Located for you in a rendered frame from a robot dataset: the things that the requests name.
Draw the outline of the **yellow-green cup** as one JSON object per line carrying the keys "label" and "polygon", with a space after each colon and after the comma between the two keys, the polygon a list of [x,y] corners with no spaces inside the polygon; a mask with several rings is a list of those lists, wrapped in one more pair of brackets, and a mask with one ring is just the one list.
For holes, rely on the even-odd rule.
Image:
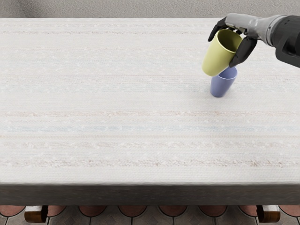
{"label": "yellow-green cup", "polygon": [[202,70],[206,75],[216,76],[229,67],[243,38],[232,30],[219,30],[204,56]]}

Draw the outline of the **lavender blue cup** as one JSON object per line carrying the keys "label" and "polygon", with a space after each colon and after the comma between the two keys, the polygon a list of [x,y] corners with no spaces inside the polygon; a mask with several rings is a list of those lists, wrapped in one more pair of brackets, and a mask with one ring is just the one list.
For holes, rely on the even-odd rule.
{"label": "lavender blue cup", "polygon": [[211,95],[217,98],[223,97],[234,83],[237,75],[236,67],[228,67],[219,75],[212,77],[210,83]]}

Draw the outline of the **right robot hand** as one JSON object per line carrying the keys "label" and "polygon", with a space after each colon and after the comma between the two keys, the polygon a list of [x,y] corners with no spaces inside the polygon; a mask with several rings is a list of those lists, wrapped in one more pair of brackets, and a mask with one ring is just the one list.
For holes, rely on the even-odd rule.
{"label": "right robot hand", "polygon": [[223,29],[235,30],[238,35],[243,33],[246,36],[229,63],[229,67],[232,68],[243,63],[249,57],[256,47],[257,41],[261,40],[265,44],[273,46],[273,30],[284,17],[285,15],[274,15],[262,18],[247,14],[229,13],[225,18],[217,22],[210,33],[208,41],[212,41],[215,34]]}

